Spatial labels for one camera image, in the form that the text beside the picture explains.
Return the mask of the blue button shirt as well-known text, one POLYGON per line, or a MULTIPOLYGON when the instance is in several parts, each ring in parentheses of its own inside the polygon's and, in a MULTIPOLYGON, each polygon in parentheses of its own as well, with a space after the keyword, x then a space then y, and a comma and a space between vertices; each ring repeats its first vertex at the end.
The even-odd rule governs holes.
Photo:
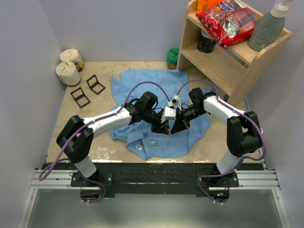
MULTIPOLYGON (((188 104, 189 86, 183 87, 188 81, 188 73, 179 70, 130 69, 122 72, 119 79, 112 76, 112 95, 117 106, 125 100, 140 98, 146 91, 158 97, 159 108, 167 105, 167 99, 176 94, 182 103, 188 104)), ((152 157, 177 158, 186 155, 211 124, 211 117, 204 114, 191 121, 189 129, 173 135, 152 133, 151 125, 145 121, 116 128, 109 134, 112 140, 125 142, 128 150, 144 160, 152 157), (151 139, 158 141, 156 146, 151 146, 151 139)))

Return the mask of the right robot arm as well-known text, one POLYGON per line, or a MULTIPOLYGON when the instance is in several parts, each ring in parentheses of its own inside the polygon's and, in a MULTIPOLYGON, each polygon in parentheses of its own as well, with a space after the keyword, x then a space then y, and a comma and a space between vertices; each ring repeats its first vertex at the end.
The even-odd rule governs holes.
POLYGON ((258 117, 254 112, 232 107, 214 92, 203 93, 200 88, 195 88, 189 92, 189 97, 192 105, 185 110, 177 108, 171 133, 189 129, 190 121, 206 113, 215 115, 227 126, 228 150, 216 163, 215 172, 205 176, 211 178, 214 185, 221 187, 228 182, 228 175, 248 158, 249 153, 264 146, 258 117))

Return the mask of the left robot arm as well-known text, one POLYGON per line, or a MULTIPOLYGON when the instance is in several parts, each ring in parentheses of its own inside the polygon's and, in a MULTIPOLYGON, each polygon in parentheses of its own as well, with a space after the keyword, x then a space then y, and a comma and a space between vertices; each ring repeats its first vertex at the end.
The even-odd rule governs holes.
POLYGON ((111 112, 89 118, 74 115, 68 120, 56 143, 81 172, 83 183, 94 186, 98 182, 96 166, 88 155, 94 138, 140 121, 149 123, 153 133, 170 134, 169 123, 162 118, 164 109, 155 112, 155 104, 158 97, 148 91, 111 112))

